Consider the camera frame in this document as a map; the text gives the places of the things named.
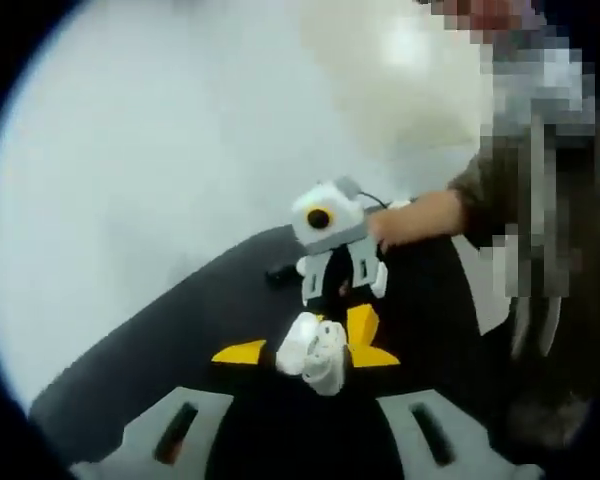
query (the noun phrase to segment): sleeve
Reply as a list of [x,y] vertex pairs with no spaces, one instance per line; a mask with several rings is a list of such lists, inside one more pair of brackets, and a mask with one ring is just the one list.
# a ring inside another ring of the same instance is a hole
[[460,197],[465,236],[476,248],[491,246],[494,236],[504,235],[505,226],[516,222],[521,146],[518,137],[484,141],[467,168],[448,184]]

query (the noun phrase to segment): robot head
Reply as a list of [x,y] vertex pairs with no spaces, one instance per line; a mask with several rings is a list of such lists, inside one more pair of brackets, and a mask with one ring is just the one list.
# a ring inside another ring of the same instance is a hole
[[339,188],[340,183],[317,185],[302,195],[292,207],[291,225],[298,241],[304,245],[338,238],[355,229],[366,229],[364,208],[350,192]]

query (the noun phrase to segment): black table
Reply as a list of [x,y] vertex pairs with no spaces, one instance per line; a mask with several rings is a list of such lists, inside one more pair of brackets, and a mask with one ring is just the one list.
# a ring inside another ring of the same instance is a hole
[[[222,348],[267,339],[274,348],[302,311],[299,285],[272,289],[265,271],[302,255],[290,227],[258,234],[162,295],[86,352],[34,401],[30,418],[69,465],[97,461],[125,425],[177,386],[237,393],[210,380]],[[491,415],[494,372],[450,238],[390,251],[374,345],[399,367],[360,371],[373,395],[435,388],[479,421]]]

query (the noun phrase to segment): black cable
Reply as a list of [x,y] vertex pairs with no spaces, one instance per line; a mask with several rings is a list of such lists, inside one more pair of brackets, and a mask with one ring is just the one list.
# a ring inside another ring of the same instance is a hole
[[360,195],[363,195],[365,197],[369,197],[371,200],[374,200],[376,202],[378,202],[378,204],[382,207],[382,208],[389,208],[389,206],[384,203],[382,200],[380,200],[378,197],[375,197],[373,195],[371,195],[370,193],[367,192],[360,192]]

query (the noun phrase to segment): yellow part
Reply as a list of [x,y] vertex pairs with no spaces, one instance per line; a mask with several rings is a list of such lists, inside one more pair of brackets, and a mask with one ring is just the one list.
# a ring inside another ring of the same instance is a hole
[[371,345],[378,331],[378,315],[369,304],[347,311],[347,338],[355,345]]
[[255,342],[232,345],[216,353],[211,361],[216,363],[257,365],[260,359],[260,350],[265,343],[265,340],[256,340]]
[[349,345],[351,362],[356,368],[360,367],[386,367],[389,365],[400,365],[400,360],[376,347],[368,345]]

